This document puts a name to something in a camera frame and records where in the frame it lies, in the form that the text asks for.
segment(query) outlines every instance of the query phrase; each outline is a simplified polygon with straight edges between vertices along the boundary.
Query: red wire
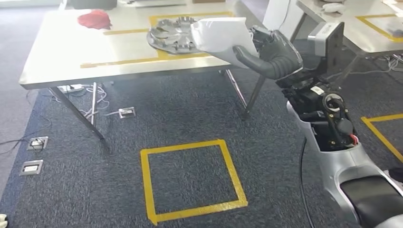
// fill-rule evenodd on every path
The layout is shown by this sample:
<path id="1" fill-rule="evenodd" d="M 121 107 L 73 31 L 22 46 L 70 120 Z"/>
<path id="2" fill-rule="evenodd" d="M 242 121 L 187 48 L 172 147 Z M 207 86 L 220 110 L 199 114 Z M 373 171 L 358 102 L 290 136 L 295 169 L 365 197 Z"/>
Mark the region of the red wire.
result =
<path id="1" fill-rule="evenodd" d="M 357 138 L 356 138 L 356 136 L 355 135 L 353 135 L 353 134 L 350 134 L 350 137 L 353 139 L 353 144 L 354 145 L 357 145 L 358 144 L 358 141 L 357 141 Z"/>

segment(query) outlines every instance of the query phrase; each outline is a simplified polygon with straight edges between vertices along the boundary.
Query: tape marking on floor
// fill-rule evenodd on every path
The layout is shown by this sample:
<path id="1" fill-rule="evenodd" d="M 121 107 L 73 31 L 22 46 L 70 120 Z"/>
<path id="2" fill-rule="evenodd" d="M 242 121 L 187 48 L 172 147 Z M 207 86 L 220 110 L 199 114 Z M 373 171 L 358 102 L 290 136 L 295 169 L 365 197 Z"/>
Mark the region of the tape marking on floor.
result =
<path id="1" fill-rule="evenodd" d="M 398 158 L 401 162 L 403 162 L 403 155 L 385 138 L 385 136 L 372 124 L 372 122 L 382 122 L 389 120 L 397 120 L 403 119 L 403 114 L 396 115 L 386 115 L 379 116 L 374 118 L 366 118 L 361 117 L 361 120 L 367 125 L 367 127 L 384 143 L 384 145 Z"/>
<path id="2" fill-rule="evenodd" d="M 205 206 L 205 207 L 198 207 L 198 208 L 174 211 L 174 212 L 169 212 L 169 213 L 156 214 L 155 205 L 154 205 L 154 197 L 153 197 L 153 188 L 151 185 L 150 164 L 148 161 L 148 155 L 153 154 L 153 153 L 180 151 L 180 150 L 207 147 L 207 146 L 219 146 L 220 147 L 222 155 L 224 157 L 225 164 L 227 166 L 227 170 L 230 174 L 232 184 L 234 185 L 235 192 L 238 196 L 238 200 L 226 202 L 226 203 L 219 203 L 219 204 Z M 140 151 L 140 156 L 141 156 L 141 166 L 142 166 L 142 171 L 143 171 L 144 196 L 145 196 L 145 205 L 146 205 L 146 210 L 147 210 L 147 216 L 148 216 L 148 219 L 154 225 L 157 225 L 158 222 L 162 222 L 162 221 L 182 219 L 182 218 L 198 216 L 198 215 L 205 215 L 205 214 L 210 214 L 210 213 L 215 213 L 215 212 L 231 210 L 231 209 L 235 209 L 235 208 L 246 207 L 248 205 L 245 193 L 243 191 L 239 177 L 235 170 L 235 166 L 232 162 L 230 152 L 228 151 L 225 141 L 222 139 L 206 141 L 206 142 L 195 142 L 195 143 L 176 145 L 176 146 L 166 146 L 166 147 L 153 148 L 153 149 L 143 149 Z"/>

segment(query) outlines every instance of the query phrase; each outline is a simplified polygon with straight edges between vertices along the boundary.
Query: tabletop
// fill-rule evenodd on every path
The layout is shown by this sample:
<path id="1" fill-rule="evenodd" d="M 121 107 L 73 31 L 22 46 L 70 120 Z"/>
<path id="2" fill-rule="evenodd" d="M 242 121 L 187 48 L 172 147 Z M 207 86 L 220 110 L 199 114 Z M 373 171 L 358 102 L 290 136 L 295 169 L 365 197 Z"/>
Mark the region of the tabletop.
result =
<path id="1" fill-rule="evenodd" d="M 359 18 L 394 16 L 395 11 L 381 0 L 346 0 L 343 14 L 324 13 L 319 0 L 298 0 L 297 5 L 317 22 L 345 22 L 345 45 L 362 56 L 378 56 L 403 52 L 403 42 L 390 40 Z"/>
<path id="2" fill-rule="evenodd" d="M 191 16 L 246 17 L 246 24 L 263 26 L 241 1 L 166 7 L 122 7 L 107 11 L 111 30 L 78 24 L 90 10 L 46 14 L 19 79 L 26 89 L 87 84 L 144 76 L 199 73 L 232 67 L 207 54 L 168 55 L 150 47 L 146 33 L 159 19 Z"/>

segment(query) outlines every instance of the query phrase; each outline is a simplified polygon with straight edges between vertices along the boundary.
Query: white device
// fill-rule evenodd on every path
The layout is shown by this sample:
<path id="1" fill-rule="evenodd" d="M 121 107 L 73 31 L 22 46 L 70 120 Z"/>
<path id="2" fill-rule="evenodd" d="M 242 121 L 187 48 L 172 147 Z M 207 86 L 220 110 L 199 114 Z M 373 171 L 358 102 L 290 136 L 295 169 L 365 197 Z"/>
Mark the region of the white device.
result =
<path id="1" fill-rule="evenodd" d="M 323 11 L 326 13 L 340 13 L 342 14 L 345 11 L 345 5 L 341 3 L 328 3 L 323 5 Z"/>
<path id="2" fill-rule="evenodd" d="M 0 228 L 6 228 L 8 225 L 7 215 L 0 214 Z"/>

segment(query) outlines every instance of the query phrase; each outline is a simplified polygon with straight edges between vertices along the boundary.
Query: white bag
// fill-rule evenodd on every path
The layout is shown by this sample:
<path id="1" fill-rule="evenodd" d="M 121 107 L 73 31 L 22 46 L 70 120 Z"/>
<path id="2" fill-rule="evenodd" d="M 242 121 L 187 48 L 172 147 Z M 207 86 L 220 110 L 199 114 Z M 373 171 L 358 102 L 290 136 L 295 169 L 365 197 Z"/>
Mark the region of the white bag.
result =
<path id="1" fill-rule="evenodd" d="M 248 68 L 237 60 L 232 47 L 245 47 L 259 57 L 251 34 L 245 25 L 246 18 L 206 18 L 191 25 L 196 48 L 233 65 Z"/>

